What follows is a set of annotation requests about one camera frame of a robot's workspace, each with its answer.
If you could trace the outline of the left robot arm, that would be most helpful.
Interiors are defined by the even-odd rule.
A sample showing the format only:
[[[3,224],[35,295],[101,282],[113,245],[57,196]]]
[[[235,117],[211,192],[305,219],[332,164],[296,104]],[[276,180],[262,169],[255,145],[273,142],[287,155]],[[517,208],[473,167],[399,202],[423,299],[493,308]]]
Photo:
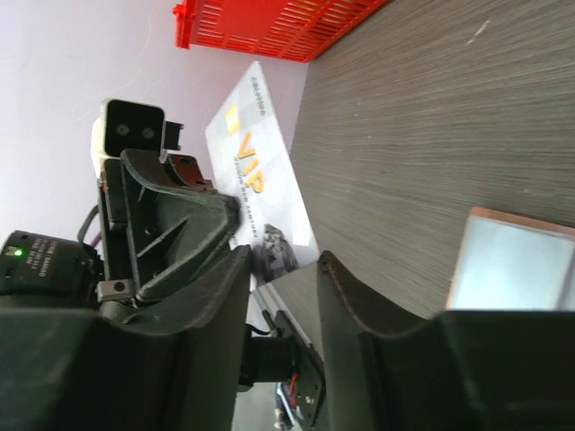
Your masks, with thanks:
[[[13,232],[1,250],[3,307],[95,308],[157,303],[193,283],[228,251],[236,198],[202,177],[194,158],[161,162],[128,149],[102,166],[97,206],[102,250],[84,241]]]

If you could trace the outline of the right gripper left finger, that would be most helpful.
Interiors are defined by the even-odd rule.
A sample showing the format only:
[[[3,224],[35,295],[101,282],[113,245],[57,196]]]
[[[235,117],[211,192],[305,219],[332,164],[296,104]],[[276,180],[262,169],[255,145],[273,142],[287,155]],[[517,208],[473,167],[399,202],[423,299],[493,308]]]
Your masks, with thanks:
[[[1,312],[4,430],[228,430],[250,291],[241,246],[129,322]]]

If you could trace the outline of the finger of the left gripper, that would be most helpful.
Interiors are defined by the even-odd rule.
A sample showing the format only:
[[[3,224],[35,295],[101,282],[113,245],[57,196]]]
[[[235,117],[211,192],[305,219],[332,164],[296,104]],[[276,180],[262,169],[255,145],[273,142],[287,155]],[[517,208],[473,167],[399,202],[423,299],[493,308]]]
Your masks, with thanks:
[[[178,184],[153,152],[128,149],[120,161],[136,298],[155,303],[206,273],[228,249],[240,205]]]

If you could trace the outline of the white VIP credit card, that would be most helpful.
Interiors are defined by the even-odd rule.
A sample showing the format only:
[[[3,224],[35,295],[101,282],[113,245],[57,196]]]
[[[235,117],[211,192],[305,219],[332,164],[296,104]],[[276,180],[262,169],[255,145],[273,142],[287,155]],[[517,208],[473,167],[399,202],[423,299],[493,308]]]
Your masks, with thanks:
[[[253,286],[317,261],[317,241],[259,62],[227,96],[205,138],[218,191],[240,204],[229,245],[251,247]]]

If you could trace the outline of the pink leather card holder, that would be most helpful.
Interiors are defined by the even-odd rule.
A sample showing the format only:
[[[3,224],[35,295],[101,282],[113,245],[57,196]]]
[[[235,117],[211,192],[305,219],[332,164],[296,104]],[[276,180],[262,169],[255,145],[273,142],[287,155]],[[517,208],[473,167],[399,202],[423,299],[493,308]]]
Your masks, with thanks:
[[[473,207],[446,308],[572,312],[574,228]]]

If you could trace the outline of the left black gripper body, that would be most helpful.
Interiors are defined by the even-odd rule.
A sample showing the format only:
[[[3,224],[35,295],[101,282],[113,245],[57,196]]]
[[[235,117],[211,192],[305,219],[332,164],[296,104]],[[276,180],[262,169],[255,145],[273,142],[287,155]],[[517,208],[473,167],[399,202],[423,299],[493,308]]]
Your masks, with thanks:
[[[171,154],[165,161],[160,161],[160,163],[164,165],[167,173],[178,184],[216,191],[211,181],[203,176],[194,157]],[[99,196],[96,214],[99,217],[103,252],[103,280],[96,289],[99,302],[121,303],[123,307],[131,309],[148,308],[174,295],[178,295],[180,291],[189,286],[197,284],[213,270],[216,261],[208,267],[206,273],[173,295],[155,303],[140,303],[136,298],[133,270],[128,249],[128,222],[120,158],[107,160],[104,163],[97,184]]]

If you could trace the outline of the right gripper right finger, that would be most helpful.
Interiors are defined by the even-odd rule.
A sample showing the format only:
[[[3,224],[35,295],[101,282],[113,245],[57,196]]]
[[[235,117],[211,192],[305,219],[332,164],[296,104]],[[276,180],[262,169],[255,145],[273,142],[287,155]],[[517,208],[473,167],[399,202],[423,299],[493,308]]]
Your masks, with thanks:
[[[446,310],[424,319],[317,263],[335,430],[571,430],[572,312]]]

